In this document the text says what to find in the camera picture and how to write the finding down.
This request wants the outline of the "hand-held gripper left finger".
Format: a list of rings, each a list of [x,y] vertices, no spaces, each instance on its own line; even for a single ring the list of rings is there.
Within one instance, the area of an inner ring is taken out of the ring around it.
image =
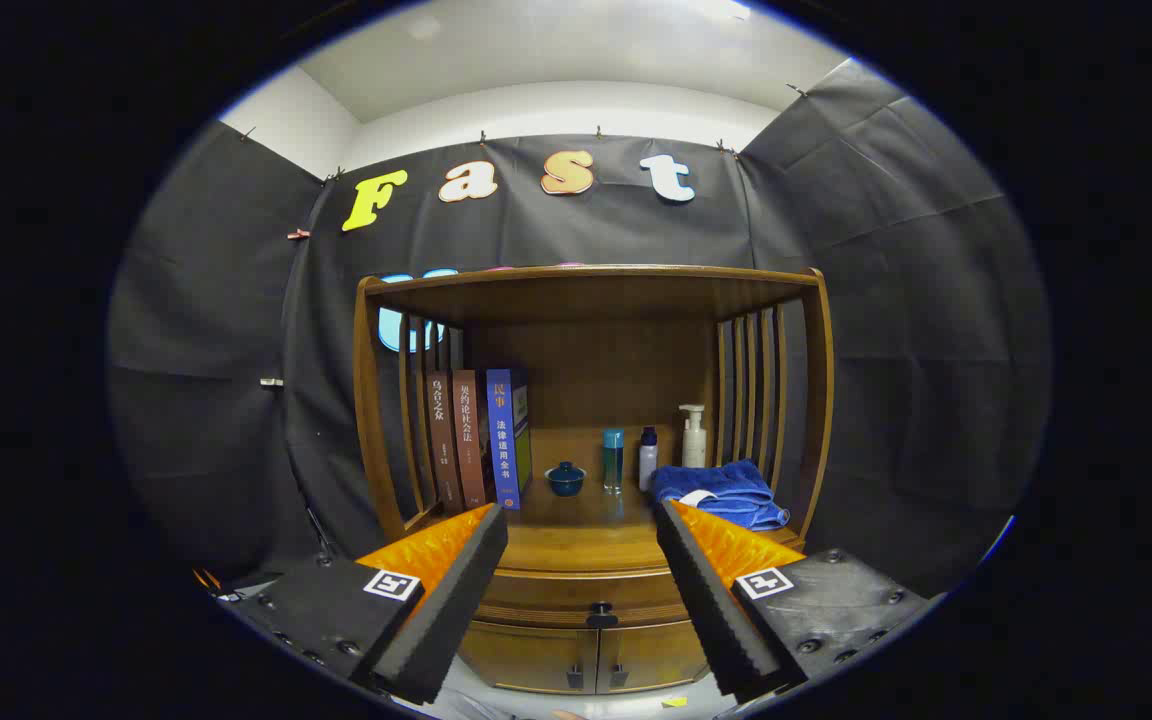
[[[442,691],[508,541],[488,503],[361,559],[310,559],[221,605],[338,682],[425,705]]]

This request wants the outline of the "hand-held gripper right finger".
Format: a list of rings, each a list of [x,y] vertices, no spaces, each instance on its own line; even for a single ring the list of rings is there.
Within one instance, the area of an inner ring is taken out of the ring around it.
[[[812,555],[673,500],[657,538],[717,685],[755,702],[831,679],[937,606],[846,550]]]

